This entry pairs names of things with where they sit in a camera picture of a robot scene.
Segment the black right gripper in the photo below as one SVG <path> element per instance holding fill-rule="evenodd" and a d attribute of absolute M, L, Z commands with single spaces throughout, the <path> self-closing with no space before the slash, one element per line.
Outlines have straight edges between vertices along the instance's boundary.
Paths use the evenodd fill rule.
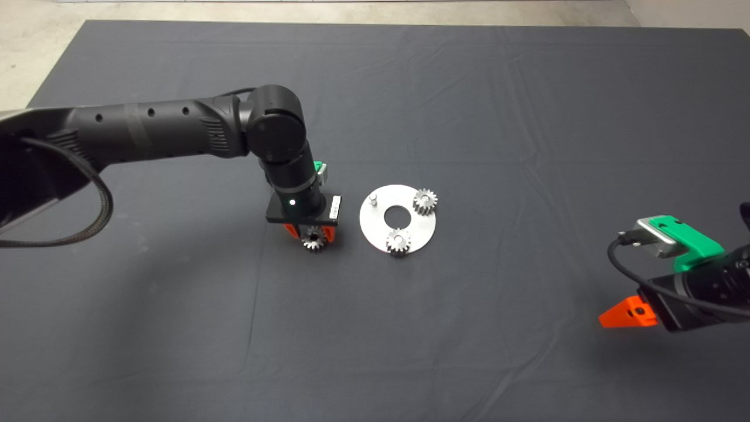
<path fill-rule="evenodd" d="M 690 296 L 681 274 L 660 276 L 651 282 L 673 293 Z M 661 322 L 670 333 L 693 331 L 713 324 L 711 312 L 684 304 L 652 289 L 639 287 L 639 297 L 626 297 L 598 316 L 603 328 L 650 328 Z"/>

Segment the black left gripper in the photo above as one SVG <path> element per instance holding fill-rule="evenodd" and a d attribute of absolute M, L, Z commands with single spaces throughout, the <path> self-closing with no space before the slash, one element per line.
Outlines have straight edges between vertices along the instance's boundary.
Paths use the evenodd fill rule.
<path fill-rule="evenodd" d="M 322 192 L 316 184 L 292 193 L 274 190 L 265 218 L 268 223 L 283 224 L 297 240 L 302 238 L 300 226 L 320 226 L 326 242 L 332 243 L 336 237 L 342 202 L 342 195 Z"/>

